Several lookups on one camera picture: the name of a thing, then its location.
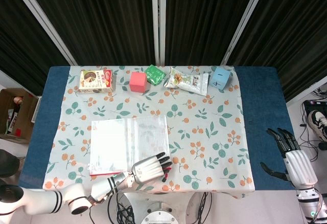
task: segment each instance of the pink cube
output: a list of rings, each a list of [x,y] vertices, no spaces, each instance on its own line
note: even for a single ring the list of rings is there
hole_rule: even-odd
[[[147,86],[147,74],[143,72],[132,72],[129,87],[133,92],[144,93]]]

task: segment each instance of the light blue cube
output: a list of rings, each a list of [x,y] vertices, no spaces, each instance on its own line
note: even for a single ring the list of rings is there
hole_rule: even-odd
[[[229,76],[230,76],[229,71],[217,67],[213,76],[211,77],[210,85],[219,90],[223,90],[224,87],[226,86]]]

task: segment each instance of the shoe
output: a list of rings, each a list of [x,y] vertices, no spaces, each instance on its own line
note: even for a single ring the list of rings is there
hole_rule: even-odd
[[[327,142],[327,118],[321,112],[317,110],[310,112],[308,125],[321,140]]]

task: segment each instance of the robotic hand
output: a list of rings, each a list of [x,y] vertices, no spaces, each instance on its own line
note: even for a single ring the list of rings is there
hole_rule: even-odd
[[[92,186],[90,196],[86,197],[83,185],[76,183],[60,191],[25,189],[19,186],[0,186],[0,224],[9,223],[14,211],[23,206],[30,215],[57,213],[68,203],[73,215],[83,213],[96,204],[101,204],[110,195],[129,188],[134,182],[144,184],[169,171],[172,162],[164,152],[135,163],[131,172],[123,172],[99,181]]]
[[[279,133],[268,128],[274,137],[286,165],[286,173],[275,172],[263,162],[261,167],[271,176],[290,181],[296,189],[296,196],[308,223],[327,223],[327,207],[322,195],[314,188],[318,182],[307,154],[302,151],[291,133],[278,128]]]

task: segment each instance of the cardboard box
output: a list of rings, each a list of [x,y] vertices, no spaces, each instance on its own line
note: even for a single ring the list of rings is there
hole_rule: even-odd
[[[112,71],[81,71],[79,90],[82,93],[112,92]]]
[[[8,109],[13,109],[15,107],[13,99],[16,96],[23,97],[23,102],[20,105],[20,109],[12,133],[5,135]],[[33,131],[33,123],[31,122],[31,120],[36,107],[36,103],[37,98],[32,96],[22,88],[7,88],[1,90],[0,138],[19,144],[29,143]]]

